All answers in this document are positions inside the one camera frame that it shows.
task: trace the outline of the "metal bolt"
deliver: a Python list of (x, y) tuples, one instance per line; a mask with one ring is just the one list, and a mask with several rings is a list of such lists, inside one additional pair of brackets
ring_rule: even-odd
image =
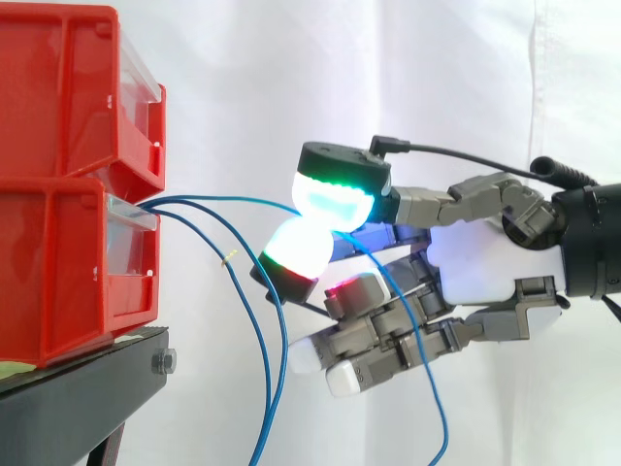
[(173, 374), (177, 368), (177, 352), (172, 348), (159, 349), (151, 360), (153, 374)]

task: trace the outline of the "black connector cable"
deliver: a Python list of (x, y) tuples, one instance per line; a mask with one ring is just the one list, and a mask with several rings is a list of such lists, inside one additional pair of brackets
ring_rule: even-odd
[(509, 167), (502, 163), (494, 162), (486, 158), (471, 155), (469, 153), (460, 152), (445, 148), (436, 148), (434, 146), (422, 146), (412, 144), (410, 141), (404, 141), (397, 138), (389, 138), (386, 136), (374, 136), (371, 140), (371, 153), (384, 157), (387, 153), (400, 152), (429, 152), (447, 155), (449, 157), (460, 158), (470, 162), (485, 165), (502, 172), (511, 173), (512, 175), (537, 180), (538, 182), (551, 184), (563, 189), (577, 189), (584, 186), (596, 186), (598, 183), (588, 175), (564, 165), (550, 157), (538, 157), (533, 160), (530, 172)]
[(371, 140), (370, 152), (384, 157), (387, 153), (400, 153), (400, 152), (429, 152), (439, 153), (441, 155), (447, 155), (449, 157), (461, 158), (462, 160), (468, 160), (470, 162), (485, 165), (490, 168), (495, 168), (501, 172), (511, 173), (518, 177), (529, 178), (531, 180), (537, 180), (538, 182), (548, 183), (547, 179), (537, 173), (527, 172), (526, 170), (519, 170), (517, 168), (509, 167), (502, 163), (494, 162), (486, 158), (471, 155), (469, 153), (460, 152), (458, 150), (437, 148), (435, 146), (422, 146), (419, 144), (412, 144), (410, 141), (403, 141), (397, 138), (389, 138), (386, 136), (374, 136)]

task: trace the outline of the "black sensor cap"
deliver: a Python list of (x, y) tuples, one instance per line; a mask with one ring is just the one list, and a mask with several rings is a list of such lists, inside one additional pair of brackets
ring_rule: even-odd
[(375, 198), (390, 180), (390, 164), (381, 157), (326, 143), (302, 146), (298, 172), (320, 182), (358, 187)]

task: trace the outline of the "white fingertip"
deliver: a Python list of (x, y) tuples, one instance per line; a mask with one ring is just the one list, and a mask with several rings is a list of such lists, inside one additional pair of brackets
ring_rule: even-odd
[(303, 338), (289, 345), (289, 368), (296, 374), (321, 371), (321, 360), (310, 338)]
[(384, 279), (383, 275), (381, 274), (381, 272), (379, 272), (378, 269), (373, 269), (372, 273), (377, 277), (377, 284), (381, 288), (381, 292), (384, 293), (383, 302), (385, 303), (389, 301), (391, 298), (390, 289), (388, 289), (388, 285), (386, 284), (386, 280)]
[(360, 393), (360, 383), (351, 362), (341, 361), (326, 371), (326, 382), (332, 396), (343, 397)]

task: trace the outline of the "robotic hand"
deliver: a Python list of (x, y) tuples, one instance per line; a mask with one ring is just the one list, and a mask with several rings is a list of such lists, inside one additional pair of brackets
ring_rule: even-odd
[[(531, 172), (485, 162), (504, 171), (465, 180), (447, 193), (391, 186), (384, 155), (410, 150), (481, 162), (390, 138), (375, 137), (370, 150), (306, 143), (293, 194), (304, 217), (333, 230), (351, 231), (369, 221), (414, 232), (405, 239), (412, 244), (409, 255), (386, 268), (415, 312), (430, 361), (471, 341), (528, 340), (570, 306), (559, 291), (604, 298), (621, 320), (605, 296), (621, 291), (621, 184), (599, 186), (540, 157)], [(548, 201), (507, 171), (566, 190)], [(382, 246), (401, 245), (401, 231)], [(300, 281), (262, 258), (284, 299), (308, 299), (316, 279)], [(346, 396), (422, 364), (409, 315), (378, 270), (325, 293), (337, 323), (291, 345), (294, 372), (325, 369), (332, 393)], [(465, 319), (447, 317), (457, 305), (486, 307)]]

